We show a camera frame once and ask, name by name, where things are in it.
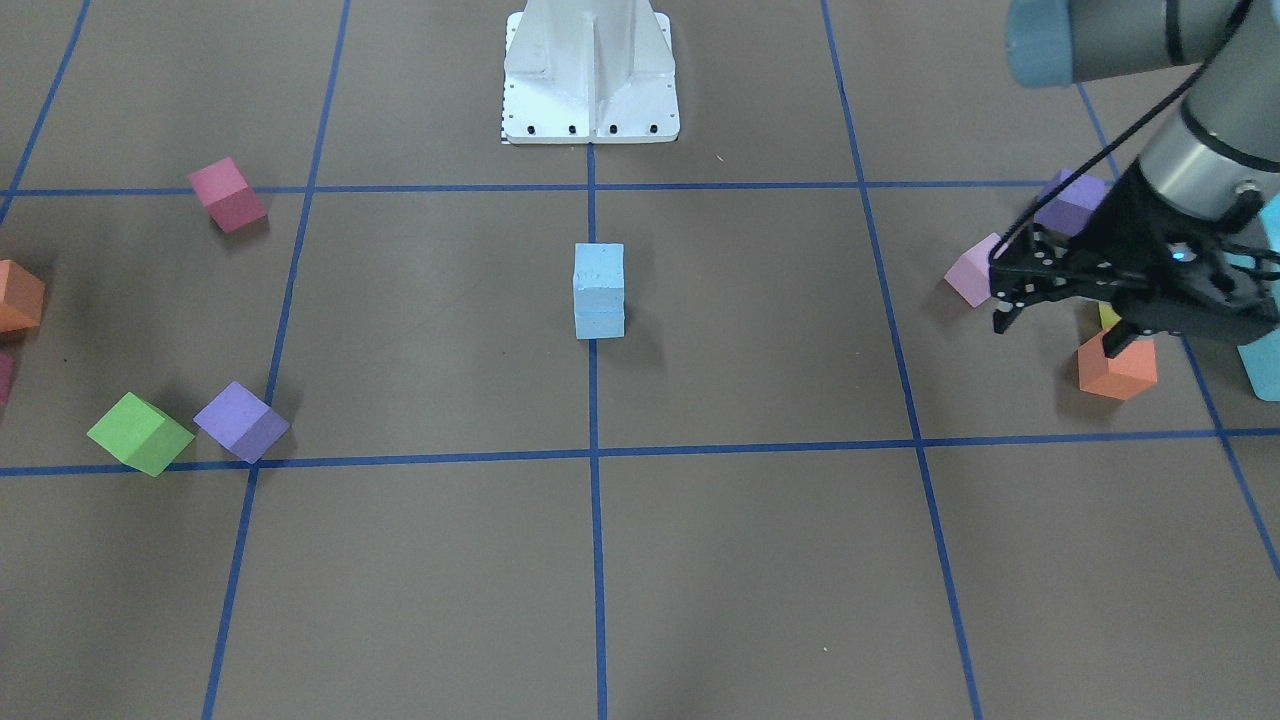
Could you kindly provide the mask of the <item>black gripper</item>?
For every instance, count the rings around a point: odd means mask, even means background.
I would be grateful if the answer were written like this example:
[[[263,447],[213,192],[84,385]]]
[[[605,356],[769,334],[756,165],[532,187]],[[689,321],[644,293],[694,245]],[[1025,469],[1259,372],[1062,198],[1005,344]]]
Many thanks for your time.
[[[989,252],[992,329],[1006,333],[1029,307],[1066,299],[1110,302],[1121,319],[1103,333],[1103,355],[1117,357],[1140,331],[1248,345],[1277,329],[1270,284],[1276,272],[1229,261],[1244,246],[1233,236],[1261,211],[1252,184],[1235,192],[1225,215],[1204,220],[1167,202],[1134,161],[1066,247],[1041,225],[1027,225]],[[1089,281],[1065,275],[1085,273]]]

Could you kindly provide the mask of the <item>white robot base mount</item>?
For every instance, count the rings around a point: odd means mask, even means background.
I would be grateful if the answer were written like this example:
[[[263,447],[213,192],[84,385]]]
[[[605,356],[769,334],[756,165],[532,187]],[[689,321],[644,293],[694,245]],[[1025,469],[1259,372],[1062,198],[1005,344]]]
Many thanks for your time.
[[[649,1],[529,1],[506,19],[500,138],[511,145],[680,137],[672,24]]]

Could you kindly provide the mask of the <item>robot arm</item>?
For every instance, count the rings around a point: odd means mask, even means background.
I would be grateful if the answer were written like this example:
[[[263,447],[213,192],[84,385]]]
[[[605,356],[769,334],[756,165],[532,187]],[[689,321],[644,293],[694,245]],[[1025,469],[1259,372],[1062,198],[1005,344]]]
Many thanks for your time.
[[[1275,1],[1014,1],[1012,78],[1066,87],[1152,70],[1181,82],[1057,179],[989,252],[995,332],[1065,299],[1108,304],[1103,354],[1152,334],[1248,345],[1277,329]]]

